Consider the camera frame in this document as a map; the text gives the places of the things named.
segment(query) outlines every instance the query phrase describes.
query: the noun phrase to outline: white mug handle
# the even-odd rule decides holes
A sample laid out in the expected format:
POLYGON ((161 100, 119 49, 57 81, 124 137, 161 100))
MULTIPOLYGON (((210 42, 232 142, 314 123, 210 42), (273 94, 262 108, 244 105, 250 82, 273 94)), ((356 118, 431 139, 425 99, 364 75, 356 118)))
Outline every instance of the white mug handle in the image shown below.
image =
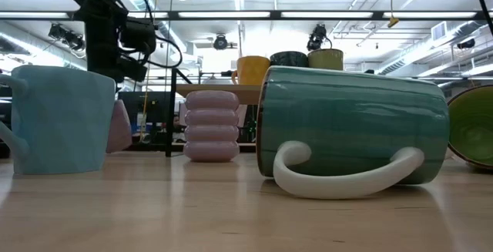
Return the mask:
POLYGON ((423 152, 414 147, 398 150, 386 166, 344 176, 310 176, 296 173, 288 166, 310 159, 306 143, 287 141, 276 154, 273 175, 277 185, 295 196, 313 199, 347 199, 362 197, 393 186, 409 176, 423 162, 423 152))
MULTIPOLYGON (((29 89, 28 83, 24 79, 17 79, 7 75, 0 75, 0 83, 10 86, 12 94, 17 96, 25 95, 29 89)), ((17 157, 24 157, 29 151, 27 142, 17 137, 3 122, 0 122, 0 138, 17 157)))

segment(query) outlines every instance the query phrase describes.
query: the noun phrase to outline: pink stacked vase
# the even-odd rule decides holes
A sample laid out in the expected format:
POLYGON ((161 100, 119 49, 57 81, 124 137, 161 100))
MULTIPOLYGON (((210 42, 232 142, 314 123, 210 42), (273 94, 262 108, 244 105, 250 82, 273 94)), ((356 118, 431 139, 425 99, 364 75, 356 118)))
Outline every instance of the pink stacked vase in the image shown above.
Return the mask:
POLYGON ((195 91, 186 96, 186 144, 183 152, 196 162, 228 162, 240 153, 238 97, 226 91, 195 91))

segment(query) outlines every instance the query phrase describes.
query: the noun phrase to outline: black pole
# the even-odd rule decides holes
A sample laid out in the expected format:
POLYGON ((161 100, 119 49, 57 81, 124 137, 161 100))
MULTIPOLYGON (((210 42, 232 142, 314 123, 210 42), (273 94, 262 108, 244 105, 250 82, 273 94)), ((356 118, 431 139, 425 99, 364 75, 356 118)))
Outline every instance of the black pole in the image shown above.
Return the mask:
POLYGON ((176 69, 171 69, 171 91, 169 92, 168 118, 166 121, 166 157, 171 157, 173 150, 173 130, 175 119, 176 69))

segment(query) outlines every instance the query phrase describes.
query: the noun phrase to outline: desk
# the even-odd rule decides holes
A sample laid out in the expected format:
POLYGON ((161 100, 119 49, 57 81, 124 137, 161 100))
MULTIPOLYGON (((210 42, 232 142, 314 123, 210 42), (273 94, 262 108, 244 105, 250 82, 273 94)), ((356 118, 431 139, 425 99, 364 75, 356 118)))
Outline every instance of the desk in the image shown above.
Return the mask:
POLYGON ((188 93, 200 90, 222 90, 233 92, 240 99, 241 105, 258 105, 260 98, 260 86, 240 86, 240 85, 197 85, 179 84, 176 85, 176 92, 186 97, 188 93))
POLYGON ((14 176, 0 162, 2 251, 491 251, 493 176, 447 161, 423 187, 293 198, 257 170, 117 153, 103 171, 14 176))

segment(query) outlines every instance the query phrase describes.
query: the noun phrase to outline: mug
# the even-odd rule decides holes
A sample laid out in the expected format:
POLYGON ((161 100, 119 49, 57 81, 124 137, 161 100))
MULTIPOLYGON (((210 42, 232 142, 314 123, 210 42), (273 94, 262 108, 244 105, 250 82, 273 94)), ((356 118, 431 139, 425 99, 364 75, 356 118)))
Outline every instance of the mug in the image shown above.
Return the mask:
POLYGON ((344 69, 344 53, 338 49, 318 49, 308 54, 310 68, 339 70, 344 69))
POLYGON ((55 66, 20 66, 0 75, 12 88, 12 131, 0 138, 19 174, 78 173, 102 167, 115 102, 113 79, 55 66))
POLYGON ((132 145, 132 127, 125 103, 121 99, 115 101, 111 123, 109 125, 107 153, 122 151, 132 145))
POLYGON ((317 199, 426 183, 444 160, 448 122, 430 82, 272 66, 260 94, 258 165, 287 192, 317 199))
POLYGON ((493 86, 478 86, 448 101, 450 150, 469 166, 493 170, 493 86))
POLYGON ((231 75, 234 84, 238 84, 236 77, 240 78, 240 85, 261 86, 263 77, 270 67, 270 60, 263 56, 244 56, 236 63, 237 71, 231 75))
POLYGON ((270 56, 272 66, 308 67, 307 55, 302 52, 277 52, 270 56))

